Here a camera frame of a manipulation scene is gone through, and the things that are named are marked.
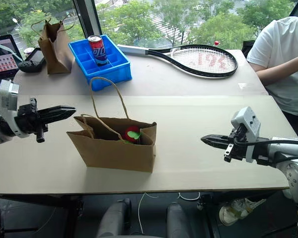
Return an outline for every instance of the tabletop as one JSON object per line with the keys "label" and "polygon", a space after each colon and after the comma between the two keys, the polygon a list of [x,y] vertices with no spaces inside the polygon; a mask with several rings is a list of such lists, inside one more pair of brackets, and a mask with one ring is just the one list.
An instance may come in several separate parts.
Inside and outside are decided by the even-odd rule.
{"label": "tabletop", "polygon": [[[240,50],[229,52],[235,56],[238,69],[232,76],[221,79],[188,74],[159,58],[127,55],[133,79],[117,86],[126,96],[267,95],[243,53]],[[21,85],[23,95],[89,94],[86,78],[75,61],[70,74],[47,75],[44,67],[40,73],[19,71],[14,82]],[[107,87],[96,94],[115,95],[116,91]]]}
{"label": "tabletop", "polygon": [[[38,107],[77,108],[94,115],[87,95],[41,95]],[[96,96],[103,117],[122,117],[117,96]],[[0,193],[98,194],[154,191],[211,191],[288,187],[281,171],[245,161],[224,161],[224,150],[200,141],[208,134],[228,135],[236,111],[251,106],[262,123],[260,136],[295,136],[270,96],[124,97],[129,116],[157,122],[153,173],[86,167],[66,131],[81,130],[73,117],[49,125],[46,142],[35,136],[0,145]],[[29,96],[20,96],[19,104]]]}

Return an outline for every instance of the blue plastic tray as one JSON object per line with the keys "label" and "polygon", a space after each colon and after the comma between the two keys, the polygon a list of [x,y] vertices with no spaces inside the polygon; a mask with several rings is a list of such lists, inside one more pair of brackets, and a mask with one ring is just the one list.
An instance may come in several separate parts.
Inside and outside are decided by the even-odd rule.
{"label": "blue plastic tray", "polygon": [[[97,76],[108,78],[114,83],[132,79],[130,73],[130,61],[108,36],[102,35],[101,37],[104,42],[105,52],[109,62],[103,66],[98,66],[96,64],[88,39],[69,43],[69,47],[75,56],[76,62],[82,69],[88,85],[91,78]],[[109,85],[110,83],[106,81],[95,80],[92,83],[92,89],[93,91],[98,91]]]}

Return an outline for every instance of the white t-shirt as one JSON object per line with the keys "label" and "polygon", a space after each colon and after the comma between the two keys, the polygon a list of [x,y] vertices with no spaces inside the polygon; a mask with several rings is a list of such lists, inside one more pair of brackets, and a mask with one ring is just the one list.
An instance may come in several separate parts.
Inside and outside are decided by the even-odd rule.
{"label": "white t-shirt", "polygon": [[[259,34],[247,61],[272,68],[298,57],[298,17],[271,22]],[[298,72],[266,86],[279,107],[298,116]]]}

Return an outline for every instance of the person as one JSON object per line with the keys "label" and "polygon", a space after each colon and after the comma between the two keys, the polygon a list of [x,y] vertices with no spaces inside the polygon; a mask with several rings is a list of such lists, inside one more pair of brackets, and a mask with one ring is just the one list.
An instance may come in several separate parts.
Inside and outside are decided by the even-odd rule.
{"label": "person", "polygon": [[298,17],[266,26],[247,61],[298,135]]}

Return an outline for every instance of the tennis racket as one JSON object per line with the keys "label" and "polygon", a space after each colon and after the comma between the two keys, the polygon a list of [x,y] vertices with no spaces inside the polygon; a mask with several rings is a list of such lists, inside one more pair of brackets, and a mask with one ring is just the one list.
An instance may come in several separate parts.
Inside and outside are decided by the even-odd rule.
{"label": "tennis racket", "polygon": [[163,58],[184,71],[205,77],[227,77],[235,73],[238,64],[229,52],[213,46],[186,45],[169,49],[147,49],[118,45],[124,53]]}

